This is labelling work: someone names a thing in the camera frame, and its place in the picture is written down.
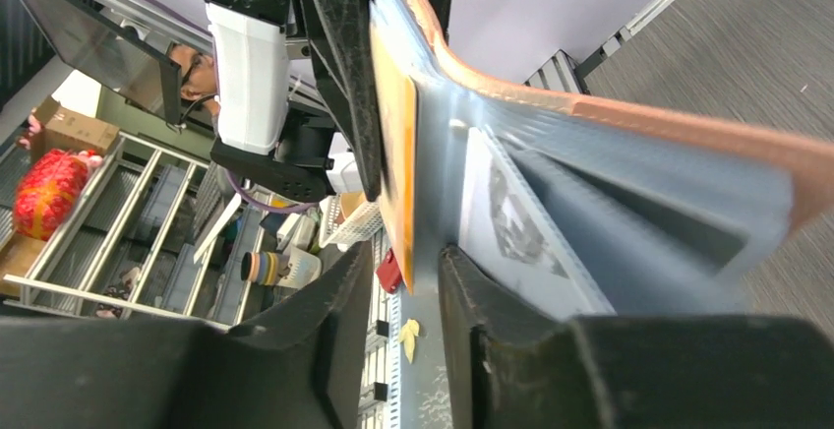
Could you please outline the pink leather card holder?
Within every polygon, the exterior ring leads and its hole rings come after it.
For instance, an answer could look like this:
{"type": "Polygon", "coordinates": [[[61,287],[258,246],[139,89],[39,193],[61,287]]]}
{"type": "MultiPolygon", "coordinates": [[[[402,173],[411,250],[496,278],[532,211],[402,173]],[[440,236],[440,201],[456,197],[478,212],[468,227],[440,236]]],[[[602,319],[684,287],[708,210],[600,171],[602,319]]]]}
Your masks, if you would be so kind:
{"type": "MultiPolygon", "coordinates": [[[[458,245],[468,130],[494,136],[615,313],[767,316],[738,286],[791,233],[833,205],[833,146],[690,115],[484,75],[421,14],[420,0],[372,0],[371,24],[402,42],[418,96],[414,290],[390,311],[391,428],[457,428],[451,417],[438,265],[458,245]]],[[[484,271],[461,250],[490,280],[484,271]]]]}

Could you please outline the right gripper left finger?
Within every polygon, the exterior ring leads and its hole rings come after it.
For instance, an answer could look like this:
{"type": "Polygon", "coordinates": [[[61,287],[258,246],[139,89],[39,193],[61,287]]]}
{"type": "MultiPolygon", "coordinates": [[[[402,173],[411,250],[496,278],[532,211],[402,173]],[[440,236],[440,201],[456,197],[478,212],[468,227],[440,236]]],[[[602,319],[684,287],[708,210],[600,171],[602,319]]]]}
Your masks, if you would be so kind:
{"type": "Polygon", "coordinates": [[[373,248],[357,243],[265,312],[192,319],[5,319],[5,428],[353,428],[373,248]]]}

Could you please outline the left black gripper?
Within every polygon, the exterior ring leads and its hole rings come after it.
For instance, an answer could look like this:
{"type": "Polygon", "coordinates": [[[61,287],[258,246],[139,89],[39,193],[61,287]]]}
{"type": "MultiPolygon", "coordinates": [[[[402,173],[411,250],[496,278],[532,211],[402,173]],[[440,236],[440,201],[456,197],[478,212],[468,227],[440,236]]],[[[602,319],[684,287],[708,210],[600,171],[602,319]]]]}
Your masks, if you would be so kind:
{"type": "MultiPolygon", "coordinates": [[[[356,157],[366,197],[381,194],[383,149],[370,47],[371,0],[203,0],[215,42],[311,41],[319,93],[356,157]]],[[[420,0],[448,38],[451,0],[420,0]]]]}

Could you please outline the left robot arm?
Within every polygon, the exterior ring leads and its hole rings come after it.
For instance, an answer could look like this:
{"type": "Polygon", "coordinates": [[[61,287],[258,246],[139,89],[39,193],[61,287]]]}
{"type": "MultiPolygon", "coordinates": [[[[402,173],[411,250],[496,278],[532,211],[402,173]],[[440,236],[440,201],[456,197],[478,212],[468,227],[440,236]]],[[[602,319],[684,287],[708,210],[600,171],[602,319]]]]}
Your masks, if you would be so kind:
{"type": "Polygon", "coordinates": [[[336,192],[335,133],[369,199],[384,149],[371,53],[371,0],[204,0],[219,87],[210,156],[231,174],[311,204],[336,192]]]}

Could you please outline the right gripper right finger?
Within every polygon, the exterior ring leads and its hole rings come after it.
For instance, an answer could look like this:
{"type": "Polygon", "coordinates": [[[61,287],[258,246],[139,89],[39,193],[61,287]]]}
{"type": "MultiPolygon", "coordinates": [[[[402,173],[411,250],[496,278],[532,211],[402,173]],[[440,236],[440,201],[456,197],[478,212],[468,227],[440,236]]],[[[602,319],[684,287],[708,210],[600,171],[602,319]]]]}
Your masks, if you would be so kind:
{"type": "Polygon", "coordinates": [[[438,265],[457,428],[829,428],[833,346],[789,317],[555,322],[457,247],[438,265]]]}

